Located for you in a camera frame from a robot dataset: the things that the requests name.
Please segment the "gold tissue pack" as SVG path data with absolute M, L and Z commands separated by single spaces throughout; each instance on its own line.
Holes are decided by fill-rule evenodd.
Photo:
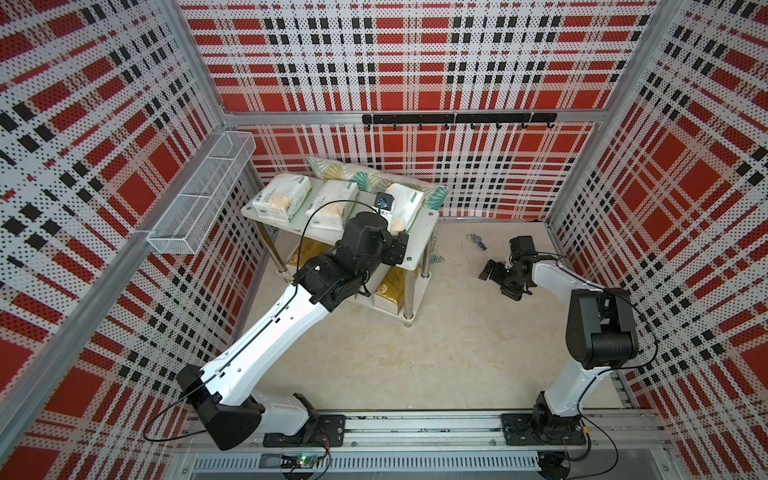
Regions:
M 374 292 L 374 306 L 387 313 L 406 318 L 407 291 L 409 282 L 413 279 L 413 271 L 390 267 Z
M 301 269 L 309 259 L 325 253 L 331 248 L 331 245 L 324 242 L 305 238 L 301 241 L 301 245 L 294 251 L 292 257 L 288 261 L 288 266 L 293 270 Z

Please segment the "white tissue pack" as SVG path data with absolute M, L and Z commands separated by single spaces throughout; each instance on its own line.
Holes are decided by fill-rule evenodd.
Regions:
M 250 202 L 259 217 L 290 222 L 312 191 L 305 175 L 281 173 Z
M 306 217 L 311 228 L 342 231 L 359 194 L 351 181 L 328 180 L 311 201 Z
M 408 230 L 421 209 L 424 193 L 408 186 L 393 183 L 385 191 L 392 197 L 387 207 L 381 209 L 381 214 L 388 222 L 388 230 L 393 236 Z

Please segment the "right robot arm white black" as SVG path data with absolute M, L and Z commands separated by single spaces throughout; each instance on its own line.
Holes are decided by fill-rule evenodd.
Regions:
M 501 293 L 521 300 L 542 287 L 568 307 L 565 345 L 570 355 L 557 379 L 540 392 L 529 414 L 501 416 L 509 446 L 585 445 L 582 403 L 603 376 L 636 358 L 639 341 L 629 294 L 591 283 L 553 258 L 521 258 L 511 264 L 490 260 L 479 274 Z

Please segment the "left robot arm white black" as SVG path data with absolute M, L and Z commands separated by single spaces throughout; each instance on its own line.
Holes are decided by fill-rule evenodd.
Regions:
M 360 294 L 376 268 L 401 264 L 408 242 L 408 233 L 391 233 L 380 214 L 355 215 L 333 248 L 298 267 L 279 300 L 240 339 L 204 366 L 178 373 L 183 396 L 219 449 L 255 434 L 312 438 L 317 416 L 304 396 L 270 397 L 256 385 L 310 327 Z

